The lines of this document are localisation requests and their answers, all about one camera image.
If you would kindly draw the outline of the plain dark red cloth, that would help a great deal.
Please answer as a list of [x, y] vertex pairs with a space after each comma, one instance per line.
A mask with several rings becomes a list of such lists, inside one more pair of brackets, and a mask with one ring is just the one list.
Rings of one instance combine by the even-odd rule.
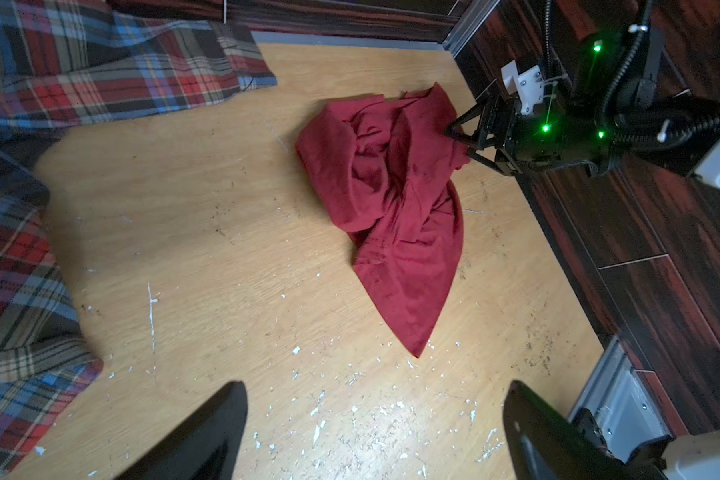
[[395, 100], [327, 103], [295, 150], [352, 268], [405, 349], [420, 357], [461, 259], [464, 217], [452, 174], [469, 158], [446, 136], [456, 111], [439, 84]]

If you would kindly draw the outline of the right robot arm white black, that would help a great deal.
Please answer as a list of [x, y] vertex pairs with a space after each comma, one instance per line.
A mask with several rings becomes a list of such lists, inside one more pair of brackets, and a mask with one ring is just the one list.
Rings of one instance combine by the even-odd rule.
[[446, 135], [504, 176], [584, 167], [598, 177], [637, 154], [720, 190], [720, 102], [657, 99], [665, 47], [652, 9], [645, 1], [631, 23], [585, 37], [570, 75], [554, 50], [553, 4], [545, 2], [539, 63], [524, 72], [504, 65], [498, 92], [450, 123]]

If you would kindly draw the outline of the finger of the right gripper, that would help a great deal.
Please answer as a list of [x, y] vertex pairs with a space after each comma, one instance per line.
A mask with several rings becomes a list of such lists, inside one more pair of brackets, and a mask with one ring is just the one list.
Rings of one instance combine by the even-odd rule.
[[518, 168], [512, 163], [502, 151], [496, 150], [493, 159], [489, 159], [481, 155], [473, 148], [467, 149], [467, 155], [478, 163], [488, 167], [490, 170], [503, 176], [516, 176], [519, 173]]
[[[476, 103], [446, 127], [445, 135], [457, 141], [487, 141], [493, 135], [491, 129], [497, 110], [495, 104], [495, 101], [489, 100]], [[471, 134], [467, 134], [463, 126], [471, 120], [477, 120], [477, 126]]]

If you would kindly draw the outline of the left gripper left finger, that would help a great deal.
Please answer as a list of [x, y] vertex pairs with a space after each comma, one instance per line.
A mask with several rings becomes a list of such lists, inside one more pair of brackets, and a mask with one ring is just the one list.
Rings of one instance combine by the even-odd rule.
[[230, 480], [247, 414], [245, 384], [229, 382], [119, 477]]

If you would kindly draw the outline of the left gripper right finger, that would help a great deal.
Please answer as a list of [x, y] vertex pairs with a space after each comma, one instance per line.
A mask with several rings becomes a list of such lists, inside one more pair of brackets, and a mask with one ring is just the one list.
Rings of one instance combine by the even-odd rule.
[[503, 425], [518, 479], [627, 479], [589, 410], [569, 422], [525, 383], [514, 380]]

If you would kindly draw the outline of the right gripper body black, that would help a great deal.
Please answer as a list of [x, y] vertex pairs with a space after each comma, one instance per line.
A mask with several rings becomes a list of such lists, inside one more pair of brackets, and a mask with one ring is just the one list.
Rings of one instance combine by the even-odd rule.
[[583, 166], [590, 176], [612, 170], [608, 133], [593, 115], [572, 111], [556, 118], [523, 115], [520, 101], [501, 97], [486, 111], [486, 145], [495, 150], [485, 165], [505, 176]]

